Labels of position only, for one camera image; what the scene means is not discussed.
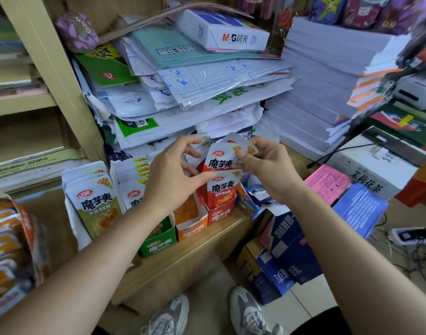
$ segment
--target person's right hand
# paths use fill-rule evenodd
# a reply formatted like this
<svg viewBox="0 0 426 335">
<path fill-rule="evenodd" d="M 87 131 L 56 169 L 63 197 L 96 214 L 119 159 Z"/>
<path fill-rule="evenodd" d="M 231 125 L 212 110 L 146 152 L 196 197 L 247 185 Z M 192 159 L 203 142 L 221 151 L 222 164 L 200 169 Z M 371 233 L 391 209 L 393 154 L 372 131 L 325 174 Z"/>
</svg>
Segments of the person's right hand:
<svg viewBox="0 0 426 335">
<path fill-rule="evenodd" d="M 303 184 L 286 147 L 260 136 L 254 136 L 250 141 L 258 148 L 258 153 L 253 156 L 239 150 L 236 155 L 243 164 L 232 164 L 232 167 L 258 177 L 271 197 L 285 203 L 289 190 Z"/>
</svg>

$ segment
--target blue pouch with starfish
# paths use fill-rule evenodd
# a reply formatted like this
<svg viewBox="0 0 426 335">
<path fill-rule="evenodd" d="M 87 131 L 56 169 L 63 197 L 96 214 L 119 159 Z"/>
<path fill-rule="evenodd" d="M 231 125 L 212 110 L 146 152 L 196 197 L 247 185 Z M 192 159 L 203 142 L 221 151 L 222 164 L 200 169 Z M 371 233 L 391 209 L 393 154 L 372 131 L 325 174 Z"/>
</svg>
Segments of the blue pouch with starfish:
<svg viewBox="0 0 426 335">
<path fill-rule="evenodd" d="M 342 17 L 347 0 L 315 0 L 309 21 L 336 24 Z"/>
</svg>

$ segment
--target person's left hand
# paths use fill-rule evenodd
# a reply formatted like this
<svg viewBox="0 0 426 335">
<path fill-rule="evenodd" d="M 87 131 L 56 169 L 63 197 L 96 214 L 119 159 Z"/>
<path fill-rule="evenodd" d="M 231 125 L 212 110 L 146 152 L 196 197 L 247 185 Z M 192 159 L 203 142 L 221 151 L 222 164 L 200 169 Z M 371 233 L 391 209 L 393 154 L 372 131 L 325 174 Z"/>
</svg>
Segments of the person's left hand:
<svg viewBox="0 0 426 335">
<path fill-rule="evenodd" d="M 182 159 L 183 153 L 199 158 L 200 153 L 190 145 L 201 142 L 199 136 L 181 136 L 154 158 L 141 205 L 152 204 L 157 209 L 163 209 L 167 216 L 179 208 L 197 188 L 216 177 L 212 171 L 199 174 Z M 193 176 L 186 176 L 184 170 Z"/>
</svg>

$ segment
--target black pants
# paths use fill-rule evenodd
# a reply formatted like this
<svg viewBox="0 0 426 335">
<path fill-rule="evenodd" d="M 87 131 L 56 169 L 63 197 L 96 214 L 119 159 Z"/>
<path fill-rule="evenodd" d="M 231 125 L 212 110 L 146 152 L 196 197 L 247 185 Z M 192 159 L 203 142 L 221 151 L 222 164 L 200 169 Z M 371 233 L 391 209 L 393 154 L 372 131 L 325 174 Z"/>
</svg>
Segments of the black pants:
<svg viewBox="0 0 426 335">
<path fill-rule="evenodd" d="M 339 335 L 352 334 L 340 308 L 333 307 L 306 321 L 295 329 L 291 335 L 321 334 L 323 330 L 332 330 L 333 334 Z"/>
</svg>

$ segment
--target power strip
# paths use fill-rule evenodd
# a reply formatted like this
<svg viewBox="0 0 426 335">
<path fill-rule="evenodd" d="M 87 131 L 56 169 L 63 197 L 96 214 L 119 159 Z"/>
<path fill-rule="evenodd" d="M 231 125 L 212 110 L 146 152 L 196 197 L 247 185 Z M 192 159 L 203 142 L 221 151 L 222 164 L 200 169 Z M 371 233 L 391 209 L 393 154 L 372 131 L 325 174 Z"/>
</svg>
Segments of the power strip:
<svg viewBox="0 0 426 335">
<path fill-rule="evenodd" d="M 393 228 L 388 231 L 388 238 L 397 246 L 426 245 L 426 228 Z"/>
</svg>

